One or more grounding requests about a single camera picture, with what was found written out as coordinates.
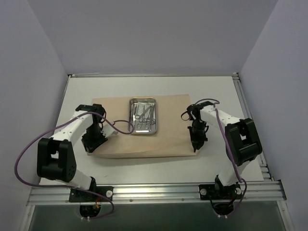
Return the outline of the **stainless steel instrument tray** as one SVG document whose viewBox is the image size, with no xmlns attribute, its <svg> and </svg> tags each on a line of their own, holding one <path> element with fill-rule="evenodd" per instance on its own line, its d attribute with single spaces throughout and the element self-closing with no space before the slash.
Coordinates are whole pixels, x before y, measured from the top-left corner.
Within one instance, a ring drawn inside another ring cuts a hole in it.
<svg viewBox="0 0 308 231">
<path fill-rule="evenodd" d="M 153 120 L 152 124 L 143 124 L 141 125 L 139 122 L 135 121 L 135 107 L 136 103 L 148 103 L 148 104 L 154 104 L 154 114 L 153 114 Z M 129 101 L 129 121 L 132 124 L 132 126 L 129 126 L 129 129 L 134 128 L 133 134 L 136 135 L 153 135 L 157 132 L 158 125 L 157 125 L 157 115 L 156 115 L 156 99 L 153 97 L 134 97 L 131 98 Z"/>
</svg>

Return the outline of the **beige surgical wrap cloth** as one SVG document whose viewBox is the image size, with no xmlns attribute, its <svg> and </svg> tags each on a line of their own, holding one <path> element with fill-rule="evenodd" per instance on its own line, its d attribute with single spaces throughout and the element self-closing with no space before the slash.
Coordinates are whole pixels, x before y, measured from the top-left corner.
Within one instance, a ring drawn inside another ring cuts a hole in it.
<svg viewBox="0 0 308 231">
<path fill-rule="evenodd" d="M 103 158 L 147 158 L 196 156 L 188 127 L 190 121 L 183 121 L 180 115 L 191 104 L 188 94 L 155 96 L 157 102 L 158 126 L 155 134 L 124 135 L 108 138 L 92 156 Z"/>
</svg>

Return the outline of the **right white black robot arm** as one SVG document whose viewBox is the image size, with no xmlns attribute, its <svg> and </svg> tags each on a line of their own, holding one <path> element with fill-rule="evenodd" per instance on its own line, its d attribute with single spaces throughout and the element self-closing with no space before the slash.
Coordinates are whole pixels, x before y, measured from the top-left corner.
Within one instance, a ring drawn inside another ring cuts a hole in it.
<svg viewBox="0 0 308 231">
<path fill-rule="evenodd" d="M 216 176 L 214 194 L 226 198 L 231 186 L 244 182 L 241 173 L 247 165 L 263 152 L 260 138 L 252 119 L 241 119 L 216 107 L 217 103 L 205 101 L 191 104 L 186 113 L 192 125 L 188 126 L 193 151 L 200 150 L 208 141 L 206 133 L 210 126 L 220 130 L 229 159 L 228 166 Z"/>
</svg>

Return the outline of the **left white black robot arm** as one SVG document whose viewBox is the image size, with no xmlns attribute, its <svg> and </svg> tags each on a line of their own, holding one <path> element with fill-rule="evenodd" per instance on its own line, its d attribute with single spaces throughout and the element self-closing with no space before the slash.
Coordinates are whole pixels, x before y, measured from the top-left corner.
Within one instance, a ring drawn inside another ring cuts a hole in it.
<svg viewBox="0 0 308 231">
<path fill-rule="evenodd" d="M 80 189 L 80 197 L 86 202 L 97 196 L 94 178 L 77 169 L 73 146 L 81 139 L 87 153 L 92 153 L 107 141 L 100 126 L 105 109 L 100 104 L 79 105 L 72 123 L 64 126 L 50 138 L 38 142 L 37 174 L 41 178 L 63 182 Z"/>
</svg>

